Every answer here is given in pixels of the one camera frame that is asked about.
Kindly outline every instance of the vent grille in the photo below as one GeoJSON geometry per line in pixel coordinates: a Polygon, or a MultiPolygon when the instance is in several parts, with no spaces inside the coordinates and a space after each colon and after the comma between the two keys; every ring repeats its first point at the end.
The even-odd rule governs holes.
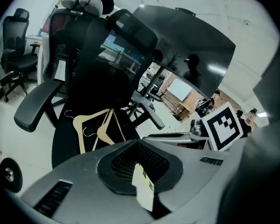
{"type": "Polygon", "coordinates": [[[111,169],[117,177],[132,183],[136,163],[143,166],[153,183],[159,180],[169,168],[168,160],[144,145],[136,143],[112,160],[111,169]]]}
{"type": "Polygon", "coordinates": [[[209,158],[209,157],[203,157],[200,160],[201,162],[206,162],[209,164],[213,164],[213,165],[218,165],[220,166],[223,163],[223,160],[221,159],[213,159],[213,158],[209,158]]]}
{"type": "Polygon", "coordinates": [[[63,199],[69,192],[72,183],[59,181],[42,200],[35,206],[35,210],[46,217],[52,217],[63,199]]]}

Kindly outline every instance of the chair headrest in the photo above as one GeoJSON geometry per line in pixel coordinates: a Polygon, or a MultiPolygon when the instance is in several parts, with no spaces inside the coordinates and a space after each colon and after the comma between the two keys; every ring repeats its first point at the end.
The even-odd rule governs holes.
{"type": "Polygon", "coordinates": [[[23,8],[17,8],[14,15],[10,17],[10,20],[27,22],[29,20],[29,12],[23,8]]]}
{"type": "Polygon", "coordinates": [[[157,45],[156,34],[126,9],[112,14],[108,27],[144,52],[153,51],[157,45]]]}

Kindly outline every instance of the pile of clothes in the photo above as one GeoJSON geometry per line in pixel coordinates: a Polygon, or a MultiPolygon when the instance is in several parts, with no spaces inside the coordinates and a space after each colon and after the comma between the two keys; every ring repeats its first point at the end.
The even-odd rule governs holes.
{"type": "Polygon", "coordinates": [[[95,16],[109,14],[114,9],[114,0],[61,0],[61,4],[65,8],[86,11],[95,16]]]}

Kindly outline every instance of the wooden hanger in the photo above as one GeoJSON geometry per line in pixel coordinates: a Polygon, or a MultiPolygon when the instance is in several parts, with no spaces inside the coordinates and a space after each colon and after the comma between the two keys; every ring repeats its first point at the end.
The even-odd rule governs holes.
{"type": "MultiPolygon", "coordinates": [[[[108,113],[106,114],[106,116],[105,116],[105,118],[104,118],[104,121],[103,121],[102,125],[103,125],[103,124],[104,124],[104,122],[106,121],[107,116],[108,116],[108,113]]],[[[95,142],[94,142],[94,145],[93,145],[93,148],[92,148],[92,150],[93,150],[93,151],[94,151],[94,150],[95,150],[95,148],[97,147],[97,143],[98,143],[98,136],[97,136],[97,138],[95,139],[95,142]]]]}
{"type": "Polygon", "coordinates": [[[76,132],[78,133],[78,138],[79,138],[79,146],[80,146],[80,154],[84,154],[85,153],[85,146],[84,146],[84,140],[83,140],[83,129],[82,129],[82,123],[93,119],[97,116],[100,116],[103,113],[109,112],[110,109],[105,109],[102,110],[100,112],[97,112],[95,114],[92,115],[78,115],[74,118],[73,121],[73,126],[76,130],[76,132]]]}
{"type": "Polygon", "coordinates": [[[92,148],[93,151],[95,150],[95,148],[96,148],[96,146],[97,146],[98,139],[100,139],[100,140],[102,140],[103,142],[105,142],[105,143],[107,143],[107,144],[110,144],[110,145],[114,144],[114,142],[113,142],[113,141],[109,138],[109,136],[106,134],[108,125],[109,125],[110,120],[111,120],[111,117],[112,117],[112,113],[114,113],[114,117],[115,117],[115,119],[116,119],[116,123],[117,123],[117,126],[118,126],[118,128],[119,128],[119,131],[120,131],[120,133],[121,133],[121,136],[122,136],[123,140],[124,140],[124,141],[126,140],[125,137],[124,137],[124,135],[123,135],[123,133],[122,133],[122,130],[121,130],[121,128],[120,128],[120,125],[119,125],[118,119],[117,119],[117,117],[116,117],[115,111],[114,111],[114,109],[111,109],[111,111],[110,111],[110,113],[109,113],[109,116],[108,116],[108,120],[106,121],[106,123],[104,123],[104,122],[105,122],[105,119],[106,119],[107,115],[105,116],[105,119],[104,119],[104,121],[103,121],[102,126],[101,126],[100,128],[98,128],[98,132],[97,132],[97,135],[98,135],[98,136],[97,136],[97,138],[96,138],[96,140],[95,140],[95,143],[94,143],[94,145],[93,145],[93,148],[92,148]]]}
{"type": "Polygon", "coordinates": [[[98,138],[100,140],[102,140],[103,142],[107,143],[107,144],[114,144],[114,142],[112,141],[112,139],[109,138],[109,136],[106,134],[108,125],[110,123],[112,114],[114,112],[114,109],[111,109],[111,111],[109,112],[109,116],[107,118],[107,121],[100,127],[98,128],[98,138]]]}

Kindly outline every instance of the wheel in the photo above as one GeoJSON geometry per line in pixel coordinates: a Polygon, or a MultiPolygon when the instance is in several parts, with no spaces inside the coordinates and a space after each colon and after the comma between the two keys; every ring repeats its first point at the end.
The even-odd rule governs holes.
{"type": "Polygon", "coordinates": [[[21,190],[23,185],[22,172],[19,165],[11,158],[5,158],[1,164],[3,185],[5,188],[17,193],[21,190]]]}

